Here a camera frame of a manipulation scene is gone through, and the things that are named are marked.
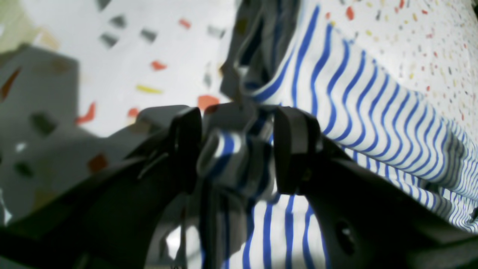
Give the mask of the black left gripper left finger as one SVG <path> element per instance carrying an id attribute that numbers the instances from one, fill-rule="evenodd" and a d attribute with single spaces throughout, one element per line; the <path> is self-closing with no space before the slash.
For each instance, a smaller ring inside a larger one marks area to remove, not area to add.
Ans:
<path id="1" fill-rule="evenodd" d="M 1 228 L 1 256 L 34 269 L 143 269 L 167 205 L 195 187 L 202 140 L 198 107 L 140 114 L 161 126 L 124 160 Z"/>

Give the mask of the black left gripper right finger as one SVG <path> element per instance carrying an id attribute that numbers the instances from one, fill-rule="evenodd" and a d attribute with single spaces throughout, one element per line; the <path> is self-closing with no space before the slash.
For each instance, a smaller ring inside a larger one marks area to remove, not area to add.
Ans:
<path id="1" fill-rule="evenodd" d="M 311 114 L 274 113 L 278 192 L 306 197 L 334 269 L 476 269 L 477 236 L 359 166 Z"/>

